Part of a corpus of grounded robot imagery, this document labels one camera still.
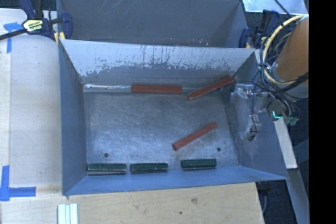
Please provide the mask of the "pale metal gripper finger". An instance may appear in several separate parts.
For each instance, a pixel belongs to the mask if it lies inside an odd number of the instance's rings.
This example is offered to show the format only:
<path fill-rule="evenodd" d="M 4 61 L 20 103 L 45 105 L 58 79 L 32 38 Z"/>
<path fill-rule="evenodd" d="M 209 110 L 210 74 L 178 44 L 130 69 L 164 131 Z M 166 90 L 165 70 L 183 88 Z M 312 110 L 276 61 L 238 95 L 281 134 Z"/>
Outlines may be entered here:
<path fill-rule="evenodd" d="M 237 103 L 238 101 L 251 100 L 253 97 L 252 84 L 236 84 L 234 91 L 230 94 L 230 102 Z"/>
<path fill-rule="evenodd" d="M 258 113 L 244 115 L 239 119 L 239 137 L 242 140 L 252 141 L 260 132 L 261 122 Z"/>

